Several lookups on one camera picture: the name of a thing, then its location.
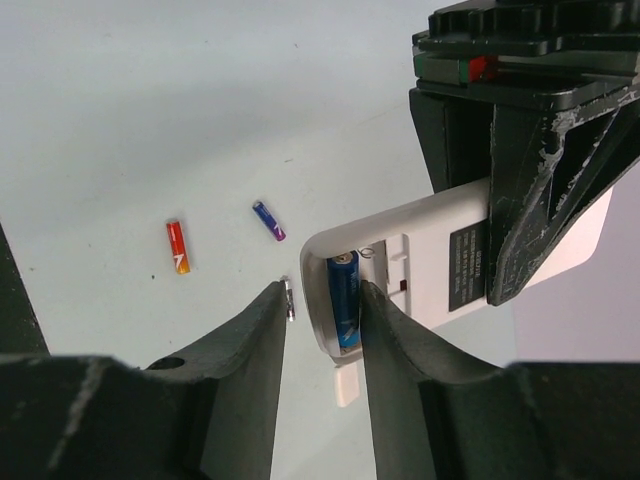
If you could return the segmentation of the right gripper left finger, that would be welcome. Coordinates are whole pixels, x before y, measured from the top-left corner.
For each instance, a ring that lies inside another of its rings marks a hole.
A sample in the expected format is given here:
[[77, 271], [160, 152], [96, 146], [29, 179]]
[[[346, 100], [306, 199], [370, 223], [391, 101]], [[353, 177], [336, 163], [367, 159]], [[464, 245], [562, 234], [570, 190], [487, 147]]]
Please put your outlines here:
[[148, 372], [191, 395], [183, 465], [202, 479], [271, 475], [286, 335], [286, 292], [269, 284], [243, 311]]

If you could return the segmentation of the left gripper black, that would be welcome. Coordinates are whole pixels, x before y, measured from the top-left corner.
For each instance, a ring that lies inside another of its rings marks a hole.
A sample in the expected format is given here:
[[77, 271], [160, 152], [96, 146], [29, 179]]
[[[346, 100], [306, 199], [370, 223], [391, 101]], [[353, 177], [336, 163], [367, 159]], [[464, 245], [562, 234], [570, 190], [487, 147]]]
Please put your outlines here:
[[462, 1], [429, 16], [412, 55], [435, 191], [488, 176], [500, 105], [486, 284], [501, 305], [639, 161], [639, 4]]

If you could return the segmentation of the white battery cover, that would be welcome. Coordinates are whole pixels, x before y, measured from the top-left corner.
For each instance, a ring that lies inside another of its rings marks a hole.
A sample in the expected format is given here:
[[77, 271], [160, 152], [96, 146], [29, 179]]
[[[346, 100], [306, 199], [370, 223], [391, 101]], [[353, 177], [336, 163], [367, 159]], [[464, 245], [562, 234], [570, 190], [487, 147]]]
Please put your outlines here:
[[336, 405], [346, 408], [360, 396], [358, 365], [350, 363], [336, 366], [333, 378]]

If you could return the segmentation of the white remote control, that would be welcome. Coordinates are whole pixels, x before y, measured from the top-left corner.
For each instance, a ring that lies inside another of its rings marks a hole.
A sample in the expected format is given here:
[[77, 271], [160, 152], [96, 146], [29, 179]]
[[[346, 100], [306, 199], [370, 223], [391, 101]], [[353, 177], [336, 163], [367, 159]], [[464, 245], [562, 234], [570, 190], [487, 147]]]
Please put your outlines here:
[[312, 236], [300, 266], [320, 349], [338, 365], [361, 356], [355, 329], [333, 313], [327, 262], [334, 257], [356, 264], [362, 280], [428, 329], [485, 307], [488, 194], [488, 180], [478, 180]]

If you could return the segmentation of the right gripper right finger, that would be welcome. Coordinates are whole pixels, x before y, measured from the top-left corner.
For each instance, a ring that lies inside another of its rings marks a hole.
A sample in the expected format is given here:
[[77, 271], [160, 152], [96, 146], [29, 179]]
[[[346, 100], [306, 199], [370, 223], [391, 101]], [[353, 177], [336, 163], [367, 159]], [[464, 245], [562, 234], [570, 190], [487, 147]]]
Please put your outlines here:
[[420, 325], [371, 282], [361, 288], [361, 339], [378, 478], [465, 478], [447, 396], [497, 366]]

